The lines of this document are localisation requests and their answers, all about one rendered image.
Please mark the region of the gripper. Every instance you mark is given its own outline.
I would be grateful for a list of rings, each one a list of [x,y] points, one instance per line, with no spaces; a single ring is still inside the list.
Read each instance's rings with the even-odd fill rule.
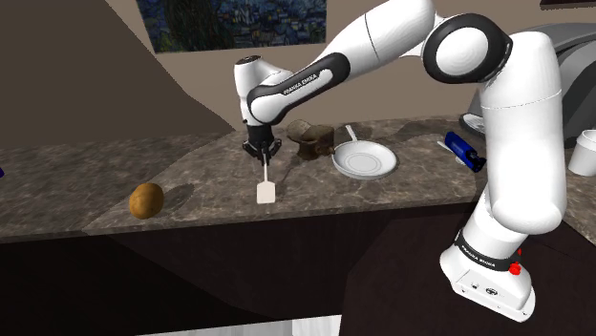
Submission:
[[[266,147],[266,164],[278,153],[282,146],[280,138],[274,138],[269,125],[247,125],[248,139],[242,145],[243,149],[253,158],[261,160],[261,150]]]

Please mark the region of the brown potato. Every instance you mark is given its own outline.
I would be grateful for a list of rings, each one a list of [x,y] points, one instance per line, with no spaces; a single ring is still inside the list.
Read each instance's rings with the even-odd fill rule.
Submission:
[[[129,198],[129,211],[137,219],[146,220],[158,214],[164,204],[164,193],[155,183],[140,184]]]

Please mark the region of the blue and black tool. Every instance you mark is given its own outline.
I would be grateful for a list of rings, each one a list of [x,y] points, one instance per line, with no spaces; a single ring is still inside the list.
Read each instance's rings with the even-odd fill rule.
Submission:
[[[467,166],[474,173],[482,170],[486,159],[476,149],[454,132],[447,132],[444,139],[437,143],[456,156],[457,162]]]

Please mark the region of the dark kitchen counter cabinet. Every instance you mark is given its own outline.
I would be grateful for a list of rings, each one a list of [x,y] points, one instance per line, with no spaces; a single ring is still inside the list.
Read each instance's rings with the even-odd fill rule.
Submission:
[[[438,257],[467,203],[0,244],[0,336],[137,336],[340,315],[432,336],[467,303]]]

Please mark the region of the white frying pan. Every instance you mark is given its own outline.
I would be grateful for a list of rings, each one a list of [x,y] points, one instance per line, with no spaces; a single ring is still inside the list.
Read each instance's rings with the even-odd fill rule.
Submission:
[[[351,125],[345,126],[351,140],[334,148],[332,163],[338,172],[352,179],[375,180],[390,175],[398,165],[397,156],[377,142],[358,139]]]

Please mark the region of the brown mortar-shaped pot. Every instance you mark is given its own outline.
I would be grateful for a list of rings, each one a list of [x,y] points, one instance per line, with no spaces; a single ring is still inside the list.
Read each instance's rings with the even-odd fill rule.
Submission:
[[[334,153],[334,128],[312,125],[302,119],[290,122],[286,128],[287,138],[299,145],[297,156],[314,160]]]

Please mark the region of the white cup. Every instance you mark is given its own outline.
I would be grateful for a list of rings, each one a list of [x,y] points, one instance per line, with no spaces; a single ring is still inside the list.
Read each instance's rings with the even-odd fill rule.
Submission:
[[[584,130],[568,164],[568,170],[583,177],[596,177],[596,129]]]

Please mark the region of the grey coffee machine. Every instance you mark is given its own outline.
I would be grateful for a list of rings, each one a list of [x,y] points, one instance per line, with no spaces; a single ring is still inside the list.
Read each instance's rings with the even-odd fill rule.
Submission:
[[[555,23],[527,28],[549,36],[562,80],[564,147],[585,129],[596,129],[596,23]]]

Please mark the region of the dark blue wall painting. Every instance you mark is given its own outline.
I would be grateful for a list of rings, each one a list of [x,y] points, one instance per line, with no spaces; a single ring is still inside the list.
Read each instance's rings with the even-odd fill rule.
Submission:
[[[326,41],[327,0],[136,0],[155,53]]]

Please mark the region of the white spatula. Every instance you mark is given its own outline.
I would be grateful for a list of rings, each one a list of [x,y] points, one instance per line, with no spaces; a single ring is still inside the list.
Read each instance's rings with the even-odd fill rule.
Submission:
[[[264,159],[264,179],[257,184],[257,203],[271,204],[276,201],[276,185],[268,179],[268,163]]]

